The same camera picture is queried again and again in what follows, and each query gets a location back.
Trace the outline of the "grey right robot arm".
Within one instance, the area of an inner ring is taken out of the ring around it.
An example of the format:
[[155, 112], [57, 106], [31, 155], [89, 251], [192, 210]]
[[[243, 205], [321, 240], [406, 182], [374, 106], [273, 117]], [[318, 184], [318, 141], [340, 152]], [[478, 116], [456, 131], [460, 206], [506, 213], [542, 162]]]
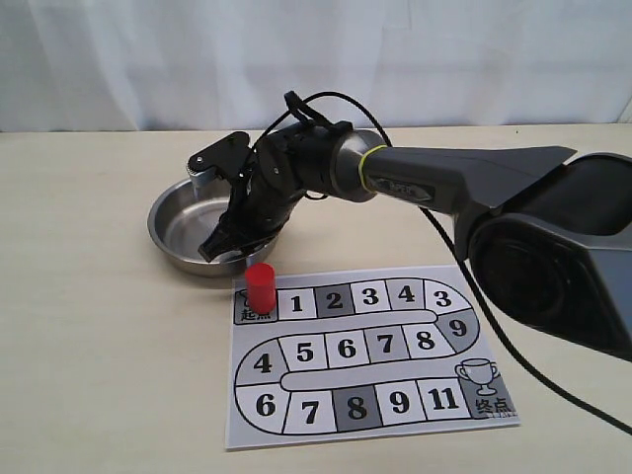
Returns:
[[449, 216], [456, 258], [517, 322], [631, 357], [631, 160], [549, 145], [395, 147], [347, 122], [303, 120], [248, 146], [214, 235], [230, 249], [277, 235], [309, 192], [385, 195]]

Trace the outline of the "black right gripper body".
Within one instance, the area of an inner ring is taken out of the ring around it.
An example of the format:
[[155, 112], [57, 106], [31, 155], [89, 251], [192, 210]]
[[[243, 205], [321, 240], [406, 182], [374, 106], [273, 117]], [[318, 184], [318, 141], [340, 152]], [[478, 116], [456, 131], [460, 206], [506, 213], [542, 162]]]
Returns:
[[335, 155], [353, 130], [348, 121], [326, 127], [311, 120], [264, 137], [245, 193], [220, 219], [224, 242], [247, 247], [275, 236], [308, 192], [338, 196]]

